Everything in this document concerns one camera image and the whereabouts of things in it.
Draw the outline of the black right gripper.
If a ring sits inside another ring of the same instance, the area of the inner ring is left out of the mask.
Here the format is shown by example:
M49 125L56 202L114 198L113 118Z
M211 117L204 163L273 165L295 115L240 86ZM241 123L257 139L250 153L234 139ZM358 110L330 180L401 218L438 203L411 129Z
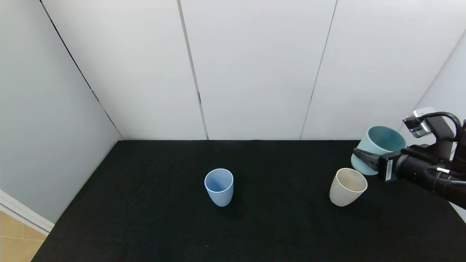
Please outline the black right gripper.
M378 171L378 178L383 182L406 180L427 191L434 193L436 182L427 178L426 169L431 167L428 153L421 151L395 151L378 155L359 148L353 149L353 155L363 164Z

